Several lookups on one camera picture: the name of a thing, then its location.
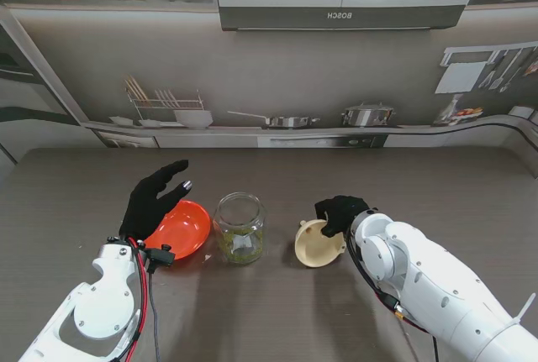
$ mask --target red plastic bowl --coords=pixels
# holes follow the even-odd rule
[[[145,241],[146,247],[160,249],[169,244],[174,260],[194,253],[209,236],[208,212],[196,202],[181,200],[163,219],[159,228]]]

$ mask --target countertop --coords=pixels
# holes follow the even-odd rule
[[[233,191],[261,199],[266,248],[234,267],[210,236],[156,272],[163,362],[433,361],[429,336],[381,307],[347,254],[320,269],[296,260],[298,222],[337,194],[422,229],[514,315],[536,290],[538,186],[507,150],[34,150],[0,188],[3,360],[18,360],[72,288],[98,279],[92,260],[117,233],[135,184],[183,158],[191,165],[171,184],[192,180],[188,198],[210,214]],[[523,324],[538,335],[536,306]],[[97,352],[72,325],[62,332]],[[133,361],[155,360],[152,334],[149,314]],[[460,360],[442,345],[440,357]]]
[[[432,127],[429,125],[408,125],[408,126],[381,126],[381,127],[336,127],[332,129],[261,129],[260,127],[218,127],[211,126],[207,129],[187,129],[187,128],[161,128],[151,129],[141,126],[125,127],[113,123],[99,123],[90,121],[82,123],[82,126],[89,129],[109,131],[121,134],[132,134],[136,136],[167,136],[167,135],[243,135],[243,136],[338,136],[347,134],[445,134],[462,129],[469,129],[483,125],[501,124],[507,127],[520,129],[523,133],[536,139],[538,142],[538,127],[529,120],[515,117],[508,114],[488,116],[479,118],[469,123],[458,125]]]

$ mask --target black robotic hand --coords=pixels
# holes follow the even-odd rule
[[[321,233],[328,238],[336,234],[346,232],[353,223],[353,219],[370,207],[362,198],[336,196],[323,200],[314,205],[318,219],[325,219],[327,225],[321,229]]]
[[[172,177],[188,168],[188,160],[179,160],[142,179],[131,192],[124,221],[119,229],[123,238],[146,240],[159,227],[162,219],[188,192],[193,184],[184,181],[164,196],[157,195],[166,188]]]

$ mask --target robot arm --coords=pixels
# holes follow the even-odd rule
[[[133,257],[128,244],[105,244],[93,261],[93,266],[103,274],[101,279],[93,285],[84,282],[71,291],[19,362],[102,362],[119,357],[129,345],[140,318],[140,309],[133,313],[135,301],[127,286],[135,272]],[[86,354],[61,341],[61,325],[71,315],[78,331],[89,339],[110,338],[122,330],[124,334],[109,355]]]
[[[373,210],[351,225],[367,274],[398,299],[396,314],[471,362],[531,362],[538,339],[520,325],[533,294],[511,317],[482,280],[413,226]]]

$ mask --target bowl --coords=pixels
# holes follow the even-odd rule
[[[171,246],[174,260],[198,250],[209,236],[208,212],[199,204],[181,200],[165,217],[157,230],[145,240],[146,248]]]
[[[133,127],[133,120],[130,118],[120,117],[120,116],[114,116],[109,117],[112,122],[116,125],[121,125],[122,127]]]
[[[209,110],[174,110],[176,120],[190,129],[206,129],[213,123]]]
[[[142,127],[149,129],[158,129],[161,126],[161,122],[158,120],[138,120]]]
[[[338,233],[327,238],[321,233],[327,221],[314,219],[301,221],[301,227],[295,235],[295,255],[308,267],[322,267],[334,261],[345,252],[344,234]]]

